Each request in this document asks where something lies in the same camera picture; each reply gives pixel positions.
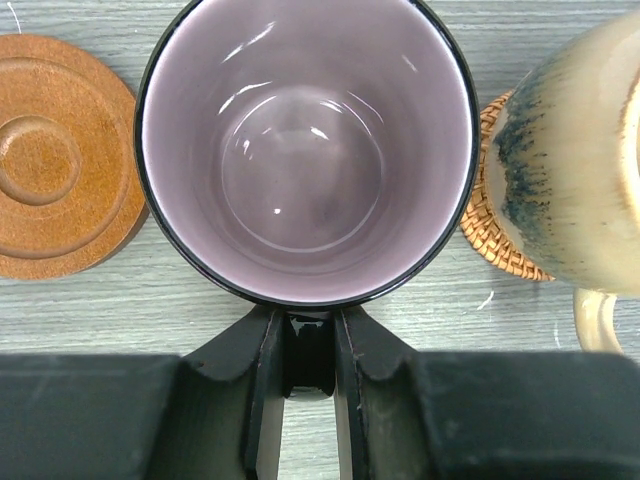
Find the beige ceramic mug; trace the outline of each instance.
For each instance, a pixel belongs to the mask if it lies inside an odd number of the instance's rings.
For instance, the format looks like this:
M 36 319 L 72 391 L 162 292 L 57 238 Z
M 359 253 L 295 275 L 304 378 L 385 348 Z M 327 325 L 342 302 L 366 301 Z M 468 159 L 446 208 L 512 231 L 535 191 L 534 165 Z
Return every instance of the beige ceramic mug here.
M 487 194 L 513 243 L 576 286 L 586 350 L 620 352 L 616 295 L 640 297 L 640 11 L 533 70 L 496 121 Z

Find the mug rim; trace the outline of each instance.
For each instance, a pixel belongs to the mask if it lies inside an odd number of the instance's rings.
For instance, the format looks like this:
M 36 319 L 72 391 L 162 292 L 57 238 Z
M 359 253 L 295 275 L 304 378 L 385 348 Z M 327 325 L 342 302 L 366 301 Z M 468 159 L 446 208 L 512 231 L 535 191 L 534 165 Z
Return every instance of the mug rim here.
M 387 293 L 392 292 L 393 290 L 401 287 L 406 282 L 415 277 L 418 273 L 420 273 L 435 257 L 442 251 L 444 246 L 448 243 L 449 239 L 455 232 L 456 227 L 458 226 L 460 219 L 464 213 L 464 210 L 469 203 L 469 199 L 471 197 L 471 193 L 473 190 L 473 184 L 476 177 L 476 172 L 478 168 L 478 160 L 480 154 L 480 108 L 478 105 L 477 92 L 475 89 L 475 85 L 473 83 L 473 78 L 471 76 L 471 71 L 469 69 L 469 65 L 464 58 L 462 50 L 460 46 L 457 44 L 453 35 L 447 27 L 444 25 L 444 22 L 433 12 L 433 10 L 424 3 L 424 0 L 405 0 L 409 2 L 411 5 L 416 7 L 418 11 L 427 19 L 427 21 L 436 29 L 437 33 L 441 36 L 446 44 L 449 52 L 453 55 L 453 58 L 456 62 L 456 66 L 462 76 L 462 81 L 465 87 L 465 93 L 468 98 L 468 106 L 471 117 L 471 158 L 469 162 L 469 169 L 467 172 L 465 185 L 463 188 L 463 193 L 460 196 L 458 201 L 458 205 L 454 210 L 454 214 L 451 216 L 447 227 L 444 229 L 438 240 L 432 246 L 432 248 L 420 258 L 411 268 L 407 269 L 397 278 L 393 279 L 390 282 L 387 282 L 385 285 L 382 285 L 376 289 L 373 289 L 367 293 L 358 295 L 356 297 L 341 299 L 333 302 L 281 302 L 275 298 L 269 298 L 263 295 L 259 295 L 253 291 L 242 288 L 239 285 L 235 285 L 234 283 L 228 281 L 222 275 L 219 275 L 214 269 L 205 265 L 205 263 L 195 255 L 191 249 L 189 249 L 184 242 L 179 238 L 178 234 L 173 230 L 169 222 L 167 221 L 165 215 L 163 214 L 160 206 L 155 198 L 155 194 L 151 188 L 151 183 L 149 181 L 149 177 L 147 175 L 145 161 L 144 161 L 144 153 L 142 148 L 142 125 L 143 125 L 143 117 L 145 111 L 145 104 L 147 99 L 147 93 L 149 89 L 149 84 L 151 82 L 151 78 L 155 72 L 155 67 L 159 61 L 160 56 L 162 55 L 165 47 L 171 40 L 173 33 L 176 31 L 176 27 L 182 23 L 187 16 L 189 16 L 193 10 L 195 10 L 204 0 L 192 0 L 186 7 L 184 7 L 180 13 L 171 21 L 169 26 L 166 28 L 156 46 L 151 53 L 147 66 L 145 67 L 145 71 L 142 75 L 142 80 L 140 83 L 140 88 L 138 91 L 138 97 L 136 101 L 136 108 L 134 114 L 134 125 L 133 125 L 133 141 L 134 141 L 134 153 L 136 157 L 136 166 L 138 167 L 138 176 L 140 179 L 140 183 L 142 185 L 142 190 L 144 191 L 144 195 L 147 199 L 147 204 L 149 205 L 149 210 L 151 214 L 155 218 L 158 223 L 160 230 L 162 230 L 165 237 L 169 240 L 169 242 L 173 245 L 173 247 L 180 253 L 180 255 L 189 263 L 193 268 L 195 268 L 201 275 L 203 275 L 208 280 L 212 281 L 218 287 L 226 290 L 229 293 L 232 293 L 240 298 L 253 302 L 259 305 L 266 305 L 269 307 L 276 307 L 287 310 L 296 310 L 296 311 L 330 311 L 330 310 L 339 310 L 341 308 L 349 308 L 356 305 L 361 305 L 363 303 L 369 302 L 376 298 L 380 298 Z

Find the wood grain surface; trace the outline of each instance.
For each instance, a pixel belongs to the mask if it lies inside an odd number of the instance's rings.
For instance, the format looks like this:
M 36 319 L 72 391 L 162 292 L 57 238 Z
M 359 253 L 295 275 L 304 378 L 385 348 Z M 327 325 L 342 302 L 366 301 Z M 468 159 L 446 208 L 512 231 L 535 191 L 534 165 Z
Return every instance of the wood grain surface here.
M 23 32 L 88 50 L 137 91 L 155 42 L 185 3 L 14 0 L 11 7 Z M 640 6 L 638 0 L 429 3 L 465 52 L 482 105 L 571 37 Z M 1 2 L 0 33 L 16 31 L 10 6 Z M 367 310 L 419 349 L 570 350 L 578 348 L 571 292 L 490 267 L 457 232 L 422 274 Z M 616 312 L 621 341 L 638 360 L 639 306 L 640 300 L 623 300 Z M 0 279 L 0 352 L 185 354 L 250 307 L 187 265 L 150 219 L 127 248 L 88 272 L 40 283 Z M 287 403 L 282 447 L 280 478 L 337 479 L 333 402 Z

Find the white thread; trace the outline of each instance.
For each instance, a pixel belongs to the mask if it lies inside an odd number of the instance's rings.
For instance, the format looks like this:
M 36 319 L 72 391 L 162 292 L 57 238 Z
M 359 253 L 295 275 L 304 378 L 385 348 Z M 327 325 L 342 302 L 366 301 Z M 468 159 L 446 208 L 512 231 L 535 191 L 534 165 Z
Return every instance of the white thread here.
M 480 306 L 476 310 L 480 311 L 480 310 L 484 309 L 484 307 L 489 305 L 491 303 L 491 300 L 493 300 L 493 296 L 494 295 L 495 295 L 495 292 L 493 290 L 491 290 L 491 293 L 489 294 L 489 298 L 487 298 L 484 302 L 482 302 L 480 304 Z
M 18 25 L 18 33 L 22 33 L 22 27 L 20 26 L 20 20 L 18 20 L 18 15 L 16 15 L 16 11 L 13 9 L 13 6 L 11 5 L 11 2 L 7 2 L 7 7 L 9 7 L 9 10 L 11 10 L 11 13 L 13 13 L 13 18 L 16 20 L 16 25 Z

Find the round wooden coaster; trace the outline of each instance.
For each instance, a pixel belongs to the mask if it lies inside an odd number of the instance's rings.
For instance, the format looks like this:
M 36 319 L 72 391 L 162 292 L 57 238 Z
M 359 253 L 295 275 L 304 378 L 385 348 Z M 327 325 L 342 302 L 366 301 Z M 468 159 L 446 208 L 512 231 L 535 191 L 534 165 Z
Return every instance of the round wooden coaster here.
M 99 60 L 0 36 L 0 275 L 44 279 L 114 254 L 142 225 L 135 99 Z
M 498 114 L 510 95 L 511 93 L 502 95 L 482 111 L 482 148 L 478 175 L 473 186 L 471 201 L 462 217 L 460 226 L 472 247 L 492 265 L 528 280 L 553 280 L 551 275 L 542 271 L 514 247 L 496 223 L 493 212 L 487 202 L 484 169 L 489 137 Z

